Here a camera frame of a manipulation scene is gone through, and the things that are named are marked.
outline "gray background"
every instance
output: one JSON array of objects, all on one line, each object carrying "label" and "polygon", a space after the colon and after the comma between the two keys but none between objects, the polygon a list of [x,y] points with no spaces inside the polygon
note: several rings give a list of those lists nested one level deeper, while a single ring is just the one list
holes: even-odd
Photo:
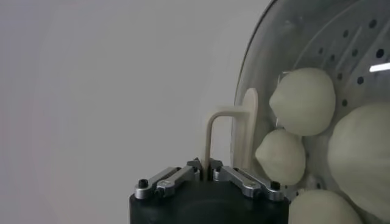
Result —
[{"label": "gray background", "polygon": [[2,0],[0,223],[127,223],[137,179],[202,155],[268,2]]}]

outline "steamed bun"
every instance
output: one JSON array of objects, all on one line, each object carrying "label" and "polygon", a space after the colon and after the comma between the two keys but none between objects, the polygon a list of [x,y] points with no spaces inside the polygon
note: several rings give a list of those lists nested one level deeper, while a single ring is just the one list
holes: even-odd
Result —
[{"label": "steamed bun", "polygon": [[390,222],[390,103],[359,107],[342,118],[329,142],[328,164],[356,205]]},{"label": "steamed bun", "polygon": [[353,208],[337,194],[306,191],[290,204],[288,224],[362,224]]},{"label": "steamed bun", "polygon": [[283,129],[270,132],[255,157],[266,175],[282,185],[298,183],[305,172],[305,149],[300,138]]},{"label": "steamed bun", "polygon": [[325,71],[303,68],[290,72],[280,81],[269,105],[288,132],[311,136],[329,126],[336,95]]}]

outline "screw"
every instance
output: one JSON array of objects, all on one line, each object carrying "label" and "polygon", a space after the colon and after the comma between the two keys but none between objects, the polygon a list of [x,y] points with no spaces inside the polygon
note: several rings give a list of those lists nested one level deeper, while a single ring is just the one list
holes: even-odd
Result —
[{"label": "screw", "polygon": [[139,181],[138,181],[138,187],[139,188],[147,188],[147,185],[148,185],[149,183],[147,182],[147,179],[140,179]]},{"label": "screw", "polygon": [[271,189],[275,191],[280,190],[280,183],[276,181],[271,181]]}]

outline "transparent dome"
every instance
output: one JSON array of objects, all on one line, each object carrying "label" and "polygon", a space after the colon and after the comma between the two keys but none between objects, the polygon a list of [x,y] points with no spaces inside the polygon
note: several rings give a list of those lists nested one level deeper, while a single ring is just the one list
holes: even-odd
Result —
[{"label": "transparent dome", "polygon": [[[288,72],[323,69],[336,93],[331,125],[319,135],[302,139],[307,169],[301,182],[286,188],[290,199],[299,189],[321,188],[339,192],[348,200],[330,175],[328,140],[337,122],[353,109],[371,102],[390,102],[389,29],[388,0],[278,0],[272,1],[260,18],[244,57],[235,98],[235,104],[241,105],[247,89],[258,92],[253,154],[264,137],[280,127],[269,99]],[[233,166],[240,167],[233,161]],[[250,169],[267,178],[254,155]],[[354,208],[364,223],[383,223]]]}]

